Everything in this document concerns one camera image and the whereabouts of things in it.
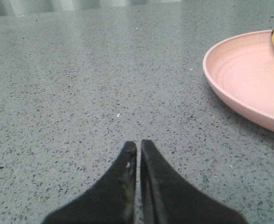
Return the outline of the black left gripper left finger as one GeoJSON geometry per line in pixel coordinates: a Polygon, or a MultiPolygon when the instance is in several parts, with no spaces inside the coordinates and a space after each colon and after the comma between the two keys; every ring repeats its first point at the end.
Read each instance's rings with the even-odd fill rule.
{"type": "Polygon", "coordinates": [[[48,214],[45,224],[132,224],[137,147],[125,142],[105,174],[81,196],[48,214]]]}

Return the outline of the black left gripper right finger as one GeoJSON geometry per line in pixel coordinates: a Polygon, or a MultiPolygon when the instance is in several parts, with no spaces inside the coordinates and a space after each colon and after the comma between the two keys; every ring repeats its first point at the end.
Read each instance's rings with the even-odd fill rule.
{"type": "Polygon", "coordinates": [[[141,142],[141,197],[146,224],[247,223],[182,178],[151,140],[141,142]]]}

